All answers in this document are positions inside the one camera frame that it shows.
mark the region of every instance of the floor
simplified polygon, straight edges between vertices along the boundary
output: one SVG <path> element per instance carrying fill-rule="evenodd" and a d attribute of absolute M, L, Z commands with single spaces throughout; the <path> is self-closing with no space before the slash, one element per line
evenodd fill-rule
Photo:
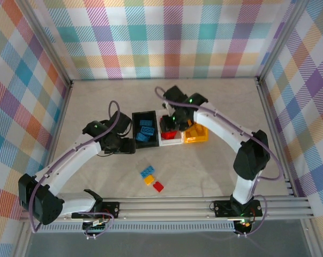
<path fill-rule="evenodd" d="M 78 137 L 87 123 L 108 117 L 108 104 L 116 100 L 121 111 L 162 109 L 154 87 L 173 85 L 191 95 L 207 97 L 223 114 L 255 131 L 262 129 L 271 142 L 264 111 L 253 79 L 177 79 L 177 80 L 97 80 L 76 81 L 67 108 L 56 155 L 59 156 Z M 138 149 L 133 155 L 95 156 L 65 184 L 62 192 L 90 188 L 102 197 L 131 196 L 229 196 L 235 187 L 233 150 L 214 134 L 205 143 Z M 164 185 L 158 193 L 147 186 L 139 172 L 152 165 L 155 177 Z M 271 160 L 263 175 L 276 177 Z M 261 181 L 256 194 L 287 195 L 284 182 Z"/>

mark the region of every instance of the blue lego brick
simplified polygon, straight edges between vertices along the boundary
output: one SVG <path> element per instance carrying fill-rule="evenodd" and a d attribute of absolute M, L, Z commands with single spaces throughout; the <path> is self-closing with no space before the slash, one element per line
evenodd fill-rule
<path fill-rule="evenodd" d="M 140 126 L 151 126 L 153 122 L 151 120 L 142 119 L 140 120 Z"/>
<path fill-rule="evenodd" d="M 141 133 L 145 135 L 153 135 L 154 134 L 154 129 L 152 127 L 142 127 L 141 128 Z"/>
<path fill-rule="evenodd" d="M 142 142 L 148 142 L 149 141 L 149 137 L 143 135 L 142 133 L 138 133 L 136 135 L 136 140 L 142 141 Z"/>
<path fill-rule="evenodd" d="M 143 179 L 147 178 L 149 175 L 153 174 L 155 172 L 155 169 L 152 166 L 148 166 L 141 172 L 141 176 Z"/>

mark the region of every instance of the plaid wallpaper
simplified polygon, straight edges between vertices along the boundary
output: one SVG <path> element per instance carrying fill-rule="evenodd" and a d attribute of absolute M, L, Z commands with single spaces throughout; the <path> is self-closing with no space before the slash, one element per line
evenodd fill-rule
<path fill-rule="evenodd" d="M 0 257 L 21 207 L 18 179 L 44 165 L 66 87 L 14 0 L 0 1 Z"/>
<path fill-rule="evenodd" d="M 266 79 L 292 175 L 323 237 L 323 0 L 311 0 Z"/>
<path fill-rule="evenodd" d="M 271 54 L 271 52 L 274 49 L 274 46 L 279 38 L 279 35 L 282 33 L 283 29 L 284 29 L 284 25 L 285 23 L 288 21 L 288 19 L 290 18 L 292 11 L 295 7 L 295 4 L 297 3 L 298 0 L 291 0 L 290 4 L 287 6 L 287 10 L 286 13 L 284 14 L 279 27 L 277 28 L 276 32 L 273 35 L 273 38 L 271 39 L 271 43 L 269 44 L 267 51 L 262 59 L 261 65 L 258 68 L 258 72 L 256 75 L 260 75 L 260 72 L 263 70 L 263 68 L 265 67 L 265 63 L 268 60 L 269 55 Z"/>
<path fill-rule="evenodd" d="M 73 79 L 121 79 L 254 77 L 291 0 L 29 2 Z"/>

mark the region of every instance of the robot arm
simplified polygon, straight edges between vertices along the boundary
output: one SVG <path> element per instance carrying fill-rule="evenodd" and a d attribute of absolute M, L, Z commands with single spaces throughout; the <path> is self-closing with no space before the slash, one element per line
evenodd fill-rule
<path fill-rule="evenodd" d="M 113 130 L 105 136 L 98 138 L 86 145 L 90 139 L 102 134 L 110 125 L 114 123 L 117 117 L 115 113 L 110 120 L 102 122 L 93 121 L 83 129 L 72 146 L 65 151 L 59 158 L 50 165 L 39 171 L 35 176 L 24 174 L 19 179 L 19 197 L 21 205 L 28 210 L 29 201 L 33 189 L 38 182 L 45 177 L 37 189 L 34 197 L 33 215 L 44 225 L 53 222 L 59 215 L 78 213 L 82 211 L 99 212 L 102 211 L 102 198 L 91 190 L 84 190 L 79 193 L 60 193 L 64 184 L 75 174 L 81 166 L 100 151 L 113 154 L 133 154 L 135 153 L 136 143 L 134 139 L 122 138 L 123 133 L 131 119 L 123 113 L 120 114 L 118 122 Z M 53 172 L 46 174 L 50 167 L 58 163 Z"/>
<path fill-rule="evenodd" d="M 163 106 L 169 111 L 169 116 L 163 116 L 164 124 L 161 127 L 185 131 L 196 122 L 222 138 L 237 154 L 234 169 L 238 176 L 230 202 L 231 208 L 237 215 L 244 213 L 253 201 L 257 178 L 269 161 L 270 155 L 262 146 L 233 127 L 238 127 L 240 131 L 253 135 L 266 146 L 268 146 L 267 135 L 261 130 L 254 133 L 231 121 L 198 93 L 188 97 L 177 86 L 173 86 L 164 92 L 163 97 L 165 99 Z"/>

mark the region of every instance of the cable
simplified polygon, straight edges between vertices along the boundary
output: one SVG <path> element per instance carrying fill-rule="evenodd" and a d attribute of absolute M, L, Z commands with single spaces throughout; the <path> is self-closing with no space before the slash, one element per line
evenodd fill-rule
<path fill-rule="evenodd" d="M 214 208 L 211 208 L 211 205 L 213 204 L 214 202 L 211 202 L 210 204 L 209 204 L 209 209 L 211 210 L 211 211 L 215 211 L 214 210 Z"/>
<path fill-rule="evenodd" d="M 275 154 L 264 143 L 262 143 L 260 140 L 258 140 L 257 138 L 255 138 L 253 135 L 249 135 L 245 131 L 241 130 L 241 128 L 239 128 L 238 126 L 236 126 L 235 124 L 233 124 L 231 121 L 229 121 L 228 119 L 226 119 L 222 115 L 216 113 L 215 111 L 210 110 L 209 108 L 205 108 L 205 107 L 202 107 L 202 106 L 199 106 L 199 105 L 195 105 L 195 104 L 177 103 L 177 102 L 174 102 L 174 101 L 171 101 L 171 100 L 167 100 L 162 95 L 160 95 L 158 93 L 158 91 L 157 91 L 158 89 L 161 90 L 161 91 L 163 91 L 163 93 L 165 93 L 166 91 L 162 87 L 159 87 L 159 86 L 158 87 L 155 87 L 155 89 L 154 89 L 155 94 L 161 100 L 163 100 L 165 102 L 168 102 L 169 104 L 172 104 L 172 105 L 175 105 L 175 106 L 179 106 L 179 107 L 197 108 L 197 109 L 200 109 L 200 110 L 203 110 L 203 111 L 207 111 L 207 112 L 211 113 L 215 117 L 218 116 L 228 126 L 230 126 L 231 128 L 235 129 L 238 133 L 240 133 L 242 135 L 245 135 L 246 137 L 252 139 L 254 142 L 258 143 L 263 149 L 265 149 L 270 154 L 270 156 L 274 159 L 275 163 L 277 164 L 278 169 L 279 169 L 279 175 L 276 178 L 267 178 L 267 177 L 260 176 L 260 177 L 258 177 L 258 179 L 264 179 L 264 180 L 268 180 L 268 181 L 277 181 L 277 180 L 280 180 L 280 179 L 283 178 L 283 176 L 284 176 L 284 170 L 283 170 L 283 167 L 282 167 L 280 161 L 278 160 L 278 158 L 275 156 Z"/>
<path fill-rule="evenodd" d="M 111 222 L 110 222 L 110 225 L 108 225 L 108 227 L 106 228 L 106 229 L 104 229 L 102 232 L 100 232 L 100 233 L 98 233 L 96 236 L 90 236 L 88 233 L 87 233 L 87 231 L 89 230 L 89 228 L 86 228 L 86 230 L 85 230 L 85 235 L 86 235 L 86 237 L 87 237 L 87 239 L 89 239 L 89 238 L 97 238 L 97 237 L 99 237 L 99 236 L 101 236 L 101 235 L 103 235 L 105 232 L 107 232 L 111 227 L 112 227 L 112 225 L 114 224 L 114 221 L 115 221 L 115 217 L 113 216 L 113 214 L 111 214 L 111 213 L 87 213 L 87 212 L 85 212 L 85 211 L 82 211 L 82 212 L 79 212 L 80 214 L 86 214 L 86 215 L 107 215 L 107 216 L 110 216 L 111 217 Z"/>
<path fill-rule="evenodd" d="M 110 156 L 110 155 L 113 155 L 114 153 L 110 153 L 110 154 L 107 154 L 107 155 L 99 155 L 99 154 L 97 154 L 97 156 L 99 156 L 99 157 L 108 157 L 108 156 Z"/>
<path fill-rule="evenodd" d="M 253 212 L 253 223 L 254 223 L 254 221 L 256 221 L 256 211 L 253 209 L 253 208 L 251 208 L 251 211 Z"/>
<path fill-rule="evenodd" d="M 109 213 L 109 210 L 108 209 L 104 209 L 104 212 Z M 108 220 L 105 221 L 105 215 L 103 215 L 103 219 L 104 219 L 104 221 L 103 221 L 104 223 L 108 223 L 109 220 L 110 220 L 110 216 L 109 216 Z"/>
<path fill-rule="evenodd" d="M 106 130 L 104 131 L 102 134 L 98 135 L 97 137 L 95 138 L 92 138 L 88 141 L 86 141 L 85 143 L 82 143 L 80 144 L 78 147 L 76 148 L 72 148 L 71 150 L 69 150 L 67 153 L 65 153 L 62 157 L 60 157 L 49 169 L 48 171 L 42 176 L 42 178 L 39 180 L 39 182 L 37 183 L 37 185 L 34 187 L 33 189 L 33 192 L 31 194 L 31 197 L 30 197 L 30 200 L 29 200 L 29 205 L 28 205 L 28 212 L 29 212 L 29 221 L 30 221 L 30 224 L 31 224 L 31 227 L 32 227 L 32 232 L 33 233 L 36 233 L 40 226 L 41 226 L 41 222 L 37 225 L 37 227 L 35 227 L 35 224 L 34 224 L 34 217 L 33 217 L 33 203 L 34 203 L 34 199 L 35 199 L 35 196 L 36 196 L 36 192 L 37 192 L 37 189 L 41 186 L 41 184 L 44 182 L 44 180 L 46 179 L 46 176 L 45 175 L 49 175 L 53 172 L 53 170 L 60 164 L 62 163 L 67 157 L 69 157 L 71 154 L 73 154 L 74 152 L 78 151 L 81 147 L 97 140 L 98 138 L 101 138 L 102 136 L 108 134 L 117 124 L 118 122 L 118 119 L 119 119 L 119 116 L 121 114 L 120 112 L 120 109 L 119 109 L 119 104 L 115 101 L 115 100 L 112 100 L 110 101 L 109 103 L 109 114 L 110 114 L 110 109 L 111 109 L 111 105 L 112 103 L 116 104 L 116 107 L 117 107 L 117 116 L 116 116 L 116 119 L 114 121 L 114 123 Z"/>
<path fill-rule="evenodd" d="M 264 211 L 264 215 L 263 215 L 263 217 L 261 219 L 261 222 L 260 222 L 259 226 L 256 229 L 254 229 L 253 231 L 249 232 L 247 235 L 252 235 L 255 232 L 257 232 L 261 228 L 261 226 L 263 225 L 263 223 L 264 223 L 264 221 L 266 219 L 266 216 L 267 216 L 267 200 L 266 200 L 266 198 L 261 194 L 258 194 L 255 197 L 262 197 L 263 198 L 263 200 L 265 202 L 265 211 Z"/>

